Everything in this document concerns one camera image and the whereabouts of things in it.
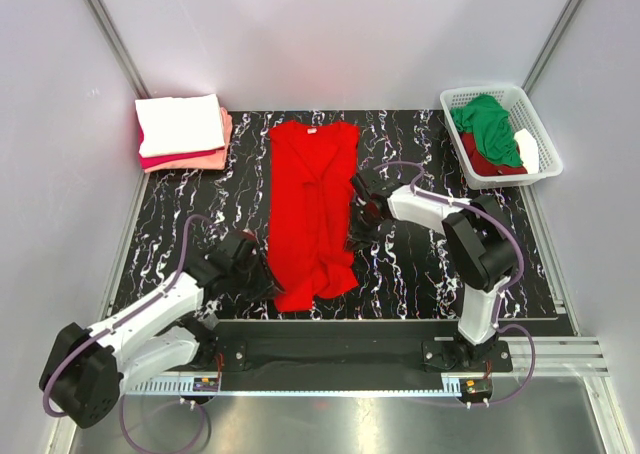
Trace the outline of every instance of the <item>stack of folded clothes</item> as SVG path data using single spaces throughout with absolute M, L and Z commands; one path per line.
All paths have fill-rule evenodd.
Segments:
M 538 143 L 526 129 L 513 133 L 509 112 L 496 99 L 481 94 L 451 116 L 471 166 L 480 176 L 539 172 Z
M 138 100 L 136 112 L 145 172 L 224 169 L 233 125 L 217 96 Z

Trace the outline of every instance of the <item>black marble table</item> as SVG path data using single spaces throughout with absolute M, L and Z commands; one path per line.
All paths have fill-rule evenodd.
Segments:
M 288 120 L 310 125 L 337 120 L 360 127 L 360 166 L 402 159 L 423 162 L 421 186 L 441 194 L 475 197 L 462 176 L 442 111 L 236 112 L 224 172 L 186 170 L 151 174 L 111 313 L 150 292 L 177 266 L 185 219 L 193 213 L 215 220 L 197 225 L 190 249 L 204 250 L 230 229 L 249 228 L 268 241 L 270 209 L 269 130 Z M 555 318 L 544 268 L 516 188 L 490 191 L 498 199 L 524 249 L 526 272 L 507 295 L 504 317 Z M 443 236 L 408 223 L 383 226 L 380 243 L 358 253 L 359 287 L 332 299 L 316 299 L 311 311 L 280 314 L 273 302 L 248 303 L 223 295 L 208 309 L 221 319 L 443 319 L 454 318 L 461 283 Z

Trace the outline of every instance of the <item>laundry basket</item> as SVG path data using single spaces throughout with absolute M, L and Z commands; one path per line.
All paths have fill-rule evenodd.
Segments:
M 512 176 L 480 176 L 476 174 L 469 161 L 460 133 L 451 117 L 451 109 L 464 107 L 480 94 L 489 94 L 509 111 L 509 122 L 513 132 L 527 129 L 538 142 L 540 172 L 537 174 L 518 174 Z M 444 109 L 445 123 L 451 136 L 453 147 L 458 153 L 462 172 L 471 189 L 493 189 L 506 186 L 528 186 L 545 177 L 557 176 L 562 172 L 562 161 L 558 156 L 547 130 L 542 125 L 527 94 L 517 86 L 480 86 L 449 89 L 440 95 Z

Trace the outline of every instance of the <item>robotic arm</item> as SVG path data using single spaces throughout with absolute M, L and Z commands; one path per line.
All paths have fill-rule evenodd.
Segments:
M 458 333 L 443 365 L 469 367 L 477 363 L 497 341 L 498 290 L 515 272 L 514 246 L 493 224 L 453 206 L 447 197 L 441 196 L 442 202 L 426 199 L 397 179 L 382 178 L 377 169 L 359 172 L 352 184 L 357 197 L 352 207 L 349 249 L 359 250 L 375 242 L 378 226 L 387 220 L 413 222 L 446 236 L 465 289 Z M 509 229 L 493 197 L 457 201 L 483 211 Z
M 176 275 L 180 276 L 177 282 L 165 292 Z M 271 299 L 282 290 L 255 237 L 247 232 L 229 233 L 205 256 L 188 259 L 184 272 L 172 273 L 154 291 L 110 318 L 87 329 L 76 323 L 62 329 L 40 378 L 40 389 L 45 390 L 54 371 L 78 346 L 108 330 L 62 371 L 51 390 L 51 399 L 78 426 L 95 425 L 137 384 L 175 366 L 209 365 L 216 338 L 193 313 L 232 290 L 250 301 Z M 145 308 L 158 294 L 161 297 Z M 134 312 L 129 321 L 118 324 Z

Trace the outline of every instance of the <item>floor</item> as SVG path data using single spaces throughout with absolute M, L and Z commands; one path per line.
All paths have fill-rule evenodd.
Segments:
M 110 312 L 150 292 L 177 266 L 179 233 L 192 213 L 216 220 L 193 230 L 190 249 L 205 249 L 230 229 L 249 228 L 263 245 L 270 209 L 269 129 L 296 119 L 311 125 L 337 120 L 360 127 L 361 167 L 389 160 L 423 162 L 422 187 L 475 197 L 462 176 L 442 111 L 235 112 L 224 172 L 199 170 L 151 174 L 125 270 Z M 491 191 L 524 249 L 526 272 L 508 292 L 503 317 L 555 318 L 556 311 L 518 189 Z M 442 319 L 454 318 L 461 285 L 444 237 L 407 223 L 383 226 L 381 242 L 356 256 L 359 287 L 315 302 L 310 311 L 280 314 L 270 301 L 248 303 L 223 295 L 208 308 L 221 319 Z
M 516 386 L 513 379 L 495 379 L 495 397 Z M 129 396 L 126 406 L 130 435 L 151 452 L 177 452 L 198 428 L 197 414 L 175 399 Z M 205 405 L 206 427 L 192 452 L 606 452 L 579 378 L 534 378 L 520 397 L 503 406 L 471 411 L 460 406 L 428 398 L 220 397 Z M 78 430 L 70 452 L 132 452 L 122 437 L 117 409 L 95 427 Z

